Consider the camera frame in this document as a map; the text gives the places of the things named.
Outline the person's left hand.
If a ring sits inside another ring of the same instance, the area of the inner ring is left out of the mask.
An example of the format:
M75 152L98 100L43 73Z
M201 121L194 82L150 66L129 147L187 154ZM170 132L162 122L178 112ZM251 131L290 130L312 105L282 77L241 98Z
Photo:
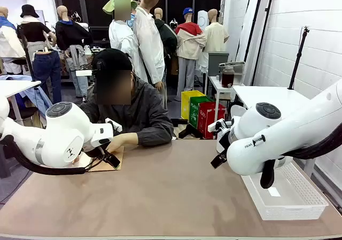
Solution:
M124 133L114 136L107 146L106 151L109 153L119 152L125 144L138 144L138 136L136 133Z

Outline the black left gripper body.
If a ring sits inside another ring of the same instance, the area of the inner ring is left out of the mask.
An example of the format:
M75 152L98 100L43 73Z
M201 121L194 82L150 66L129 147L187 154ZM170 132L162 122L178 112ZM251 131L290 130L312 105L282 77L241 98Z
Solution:
M92 150L84 150L84 153L91 158L98 158L98 157L102 157L103 154L106 155L110 155L110 153L106 150L106 148L108 147L108 143L105 143L103 145L100 145Z

